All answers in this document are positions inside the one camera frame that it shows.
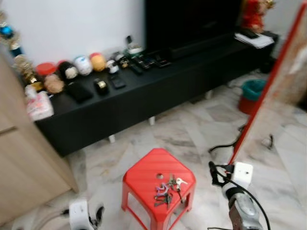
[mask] black tv cabinet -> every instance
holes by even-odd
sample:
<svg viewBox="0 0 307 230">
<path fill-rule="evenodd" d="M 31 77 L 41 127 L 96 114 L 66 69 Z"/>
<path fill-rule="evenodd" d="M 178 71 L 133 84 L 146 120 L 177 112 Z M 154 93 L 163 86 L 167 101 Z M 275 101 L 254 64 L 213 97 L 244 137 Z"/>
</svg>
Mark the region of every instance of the black tv cabinet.
<svg viewBox="0 0 307 230">
<path fill-rule="evenodd" d="M 277 35 L 269 35 L 277 41 Z M 127 86 L 119 90 L 113 89 L 107 73 L 92 73 L 76 80 L 94 93 L 92 99 L 78 104 L 65 93 L 55 95 L 54 116 L 36 124 L 66 156 L 258 68 L 273 48 L 255 49 L 232 40 L 141 76 L 122 70 Z M 108 82 L 108 95 L 95 91 L 93 80 L 98 77 Z"/>
</svg>

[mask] tile floor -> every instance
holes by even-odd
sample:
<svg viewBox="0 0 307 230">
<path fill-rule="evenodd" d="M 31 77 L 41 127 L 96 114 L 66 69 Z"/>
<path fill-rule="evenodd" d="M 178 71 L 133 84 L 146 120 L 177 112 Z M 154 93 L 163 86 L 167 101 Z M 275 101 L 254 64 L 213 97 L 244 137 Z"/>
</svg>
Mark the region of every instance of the tile floor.
<svg viewBox="0 0 307 230">
<path fill-rule="evenodd" d="M 265 78 L 252 73 L 236 80 L 240 85 L 246 79 Z M 193 170 L 197 189 L 193 209 L 175 226 L 175 230 L 204 230 L 217 226 L 231 229 L 228 202 L 221 189 L 211 185 L 208 162 L 227 162 L 232 151 L 222 149 L 210 155 L 208 148 L 232 142 L 239 134 L 237 128 L 248 116 L 236 109 L 240 89 L 219 87 L 209 100 L 196 104 L 184 103 L 156 117 L 155 126 L 139 123 L 116 134 L 116 143 L 101 140 L 68 158 L 80 194 L 68 192 L 43 205 L 13 225 L 1 230 L 16 229 L 19 223 L 37 223 L 51 212 L 62 210 L 70 200 L 85 196 L 90 211 L 104 203 L 102 230 L 141 230 L 141 226 L 120 208 L 121 180 L 124 173 L 151 149 L 162 147 Z M 306 230 L 307 225 L 307 114 L 295 109 L 291 121 L 283 124 L 275 136 L 275 148 L 263 147 L 261 154 L 249 153 L 245 162 L 254 166 L 250 190 L 262 203 L 272 229 Z M 133 200 L 134 210 L 146 217 Z M 67 219 L 55 219 L 44 230 L 68 230 Z"/>
</svg>

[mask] television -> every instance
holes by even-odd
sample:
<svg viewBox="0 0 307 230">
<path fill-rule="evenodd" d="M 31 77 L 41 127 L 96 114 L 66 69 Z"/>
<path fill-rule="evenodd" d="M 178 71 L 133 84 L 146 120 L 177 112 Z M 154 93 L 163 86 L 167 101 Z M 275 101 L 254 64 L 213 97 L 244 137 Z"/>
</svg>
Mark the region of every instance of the television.
<svg viewBox="0 0 307 230">
<path fill-rule="evenodd" d="M 146 49 L 172 58 L 233 39 L 243 0 L 146 0 Z"/>
</svg>

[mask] wooden cabinet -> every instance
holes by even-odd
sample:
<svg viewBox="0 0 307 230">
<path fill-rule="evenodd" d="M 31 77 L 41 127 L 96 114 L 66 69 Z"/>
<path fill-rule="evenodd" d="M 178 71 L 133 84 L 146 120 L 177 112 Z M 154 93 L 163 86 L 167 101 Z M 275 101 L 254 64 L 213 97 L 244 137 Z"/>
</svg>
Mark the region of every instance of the wooden cabinet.
<svg viewBox="0 0 307 230">
<path fill-rule="evenodd" d="M 0 225 L 73 189 L 68 163 L 29 119 L 24 91 L 0 56 Z"/>
</svg>

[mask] wall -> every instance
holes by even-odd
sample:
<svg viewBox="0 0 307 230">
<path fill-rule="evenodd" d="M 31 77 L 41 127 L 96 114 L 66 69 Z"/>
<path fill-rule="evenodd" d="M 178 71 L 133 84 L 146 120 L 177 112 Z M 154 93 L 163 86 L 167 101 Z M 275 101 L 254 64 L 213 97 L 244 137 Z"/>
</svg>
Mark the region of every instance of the wall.
<svg viewBox="0 0 307 230">
<path fill-rule="evenodd" d="M 123 48 L 129 34 L 144 45 L 144 1 L 3 0 L 2 8 L 37 64 L 97 51 L 109 54 Z M 282 35 L 282 44 L 300 0 L 276 1 L 265 22 L 268 30 Z"/>
</svg>

